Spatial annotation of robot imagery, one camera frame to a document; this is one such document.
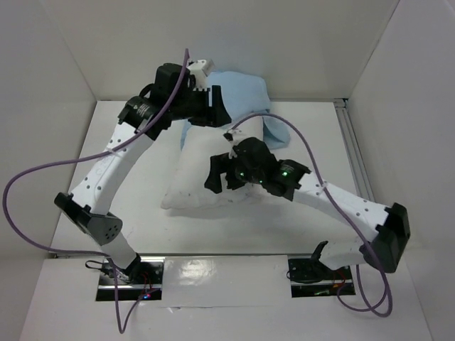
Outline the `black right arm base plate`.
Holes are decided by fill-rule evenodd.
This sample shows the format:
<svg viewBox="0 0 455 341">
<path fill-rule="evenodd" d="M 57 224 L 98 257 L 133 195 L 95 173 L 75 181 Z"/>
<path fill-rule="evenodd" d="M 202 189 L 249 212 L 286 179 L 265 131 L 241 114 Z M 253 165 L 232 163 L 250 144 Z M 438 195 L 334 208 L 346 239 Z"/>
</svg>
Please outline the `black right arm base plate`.
<svg viewBox="0 0 455 341">
<path fill-rule="evenodd" d="M 286 277 L 292 298 L 354 296 L 353 275 L 348 266 L 331 270 L 309 256 L 288 258 Z"/>
</svg>

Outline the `light blue pillowcase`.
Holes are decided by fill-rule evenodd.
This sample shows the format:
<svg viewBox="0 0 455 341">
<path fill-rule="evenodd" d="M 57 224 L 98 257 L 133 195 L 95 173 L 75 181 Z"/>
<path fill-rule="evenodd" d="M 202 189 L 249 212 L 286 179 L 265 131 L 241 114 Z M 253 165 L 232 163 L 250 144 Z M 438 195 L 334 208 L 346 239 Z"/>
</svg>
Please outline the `light blue pillowcase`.
<svg viewBox="0 0 455 341">
<path fill-rule="evenodd" d="M 221 86 L 223 102 L 232 121 L 254 113 L 268 113 L 271 101 L 264 79 L 234 71 L 213 71 L 208 76 L 208 85 Z M 269 149 L 285 148 L 291 141 L 285 123 L 272 117 L 262 119 L 263 141 Z"/>
</svg>

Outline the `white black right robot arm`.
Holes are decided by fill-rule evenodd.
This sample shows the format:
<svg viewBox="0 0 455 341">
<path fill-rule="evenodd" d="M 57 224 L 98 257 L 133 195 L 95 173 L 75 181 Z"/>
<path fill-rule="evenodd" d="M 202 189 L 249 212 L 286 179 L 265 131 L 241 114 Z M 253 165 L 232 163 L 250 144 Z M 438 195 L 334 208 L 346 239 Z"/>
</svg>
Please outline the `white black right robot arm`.
<svg viewBox="0 0 455 341">
<path fill-rule="evenodd" d="M 230 152 L 210 157 L 205 188 L 219 194 L 223 181 L 228 190 L 259 185 L 270 195 L 312 207 L 353 228 L 358 235 L 354 241 L 323 241 L 315 248 L 310 269 L 317 278 L 358 264 L 394 273 L 410 239 L 405 206 L 386 206 L 358 197 L 319 179 L 314 170 L 296 161 L 276 159 L 257 138 L 247 138 L 233 144 Z"/>
</svg>

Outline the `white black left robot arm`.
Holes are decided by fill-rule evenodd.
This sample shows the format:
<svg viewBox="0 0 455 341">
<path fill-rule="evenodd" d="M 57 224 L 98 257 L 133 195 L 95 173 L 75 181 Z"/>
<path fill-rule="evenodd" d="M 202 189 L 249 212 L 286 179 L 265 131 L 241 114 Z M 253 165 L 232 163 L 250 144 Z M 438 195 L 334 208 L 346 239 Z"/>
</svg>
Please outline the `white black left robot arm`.
<svg viewBox="0 0 455 341">
<path fill-rule="evenodd" d="M 70 193 L 59 193 L 54 200 L 110 256 L 116 277 L 124 283 L 138 281 L 148 268 L 122 234 L 120 218 L 109 211 L 112 201 L 137 160 L 173 121 L 209 127 L 231 122 L 221 87 L 208 85 L 213 68 L 211 60 L 197 60 L 186 67 L 160 66 L 155 81 L 124 105 L 105 149 L 107 155 L 96 161 Z"/>
</svg>

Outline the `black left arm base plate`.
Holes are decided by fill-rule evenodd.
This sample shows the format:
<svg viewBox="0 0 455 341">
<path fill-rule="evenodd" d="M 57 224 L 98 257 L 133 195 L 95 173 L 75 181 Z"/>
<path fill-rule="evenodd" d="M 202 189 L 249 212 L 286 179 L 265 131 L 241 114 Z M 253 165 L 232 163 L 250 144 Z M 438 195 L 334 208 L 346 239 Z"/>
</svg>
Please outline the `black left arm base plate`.
<svg viewBox="0 0 455 341">
<path fill-rule="evenodd" d="M 114 301 L 114 274 L 108 261 L 89 260 L 86 261 L 85 267 L 100 274 L 95 300 Z M 117 274 L 119 301 L 135 301 L 139 296 L 143 301 L 160 301 L 163 274 L 164 258 L 149 256 L 142 258 L 140 273 L 134 279 L 129 279 L 119 271 Z"/>
</svg>

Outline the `white pillow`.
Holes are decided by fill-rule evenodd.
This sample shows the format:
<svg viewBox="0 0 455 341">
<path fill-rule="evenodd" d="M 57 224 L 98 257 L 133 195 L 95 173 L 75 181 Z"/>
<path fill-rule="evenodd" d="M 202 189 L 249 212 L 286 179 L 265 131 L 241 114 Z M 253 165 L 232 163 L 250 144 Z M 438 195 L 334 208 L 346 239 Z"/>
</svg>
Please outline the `white pillow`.
<svg viewBox="0 0 455 341">
<path fill-rule="evenodd" d="M 161 201 L 164 210 L 208 209 L 261 200 L 261 190 L 246 184 L 236 190 L 227 188 L 226 174 L 211 162 L 213 156 L 231 151 L 223 136 L 226 128 L 192 126 L 187 130 L 176 170 Z"/>
</svg>

